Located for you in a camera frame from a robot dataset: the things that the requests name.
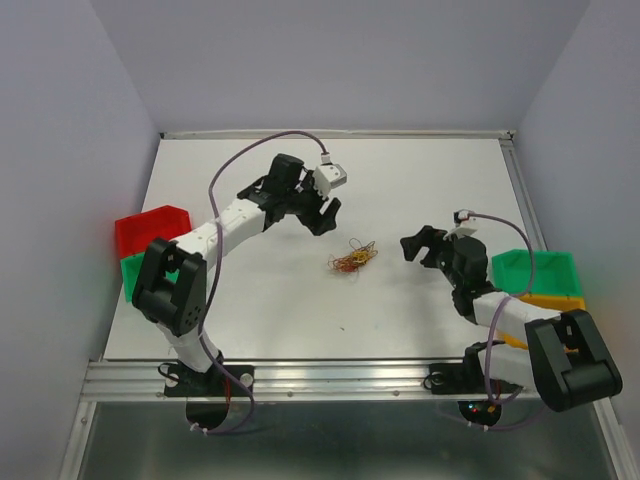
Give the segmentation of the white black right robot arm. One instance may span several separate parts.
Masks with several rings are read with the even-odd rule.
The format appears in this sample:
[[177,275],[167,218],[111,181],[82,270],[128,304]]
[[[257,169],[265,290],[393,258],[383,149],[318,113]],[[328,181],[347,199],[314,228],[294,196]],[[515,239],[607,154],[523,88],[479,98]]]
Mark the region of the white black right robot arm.
[[537,393],[555,412],[621,393],[622,375],[586,310],[543,308],[498,289],[488,278],[485,245],[466,233],[426,225],[400,245],[407,261],[424,251],[421,265],[449,281],[456,312],[488,330],[465,350],[452,381],[458,389],[505,402],[509,396],[498,390],[510,385]]

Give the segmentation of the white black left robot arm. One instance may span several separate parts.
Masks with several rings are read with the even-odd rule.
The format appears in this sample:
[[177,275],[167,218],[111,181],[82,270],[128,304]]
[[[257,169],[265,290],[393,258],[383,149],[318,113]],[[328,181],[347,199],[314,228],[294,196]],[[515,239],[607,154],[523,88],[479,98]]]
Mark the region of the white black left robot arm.
[[131,302],[163,333],[199,393],[213,393],[222,384],[223,371],[214,363],[221,352],[203,327],[217,261],[287,215],[296,216],[315,236],[334,230],[341,202],[329,194],[346,182],[338,164],[325,161],[308,170],[302,160],[278,154],[269,172],[213,219],[148,245]]

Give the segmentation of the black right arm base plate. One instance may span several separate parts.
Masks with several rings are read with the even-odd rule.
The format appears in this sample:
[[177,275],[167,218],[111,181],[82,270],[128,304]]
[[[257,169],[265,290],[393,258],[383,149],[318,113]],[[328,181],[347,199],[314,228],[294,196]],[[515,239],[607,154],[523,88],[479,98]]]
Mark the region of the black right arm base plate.
[[[526,354],[524,358],[528,360],[528,350],[515,348],[504,341],[494,340],[492,344],[492,360],[496,360],[498,354],[515,353]],[[476,342],[467,347],[461,360],[451,363],[435,362],[428,366],[428,374],[423,379],[423,387],[434,395],[454,395],[454,394],[486,394],[485,376],[483,373],[484,360],[480,354],[485,354],[487,342]],[[507,395],[514,395],[521,387],[506,380],[490,380],[491,393],[497,400],[509,398]]]

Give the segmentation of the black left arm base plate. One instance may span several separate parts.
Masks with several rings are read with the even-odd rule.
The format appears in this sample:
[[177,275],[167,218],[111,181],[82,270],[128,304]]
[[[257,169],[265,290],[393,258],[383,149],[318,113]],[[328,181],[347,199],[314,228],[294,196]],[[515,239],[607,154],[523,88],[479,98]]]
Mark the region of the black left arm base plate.
[[181,362],[163,362],[157,371],[165,381],[164,395],[169,398],[247,397],[248,394],[215,366],[200,373]]

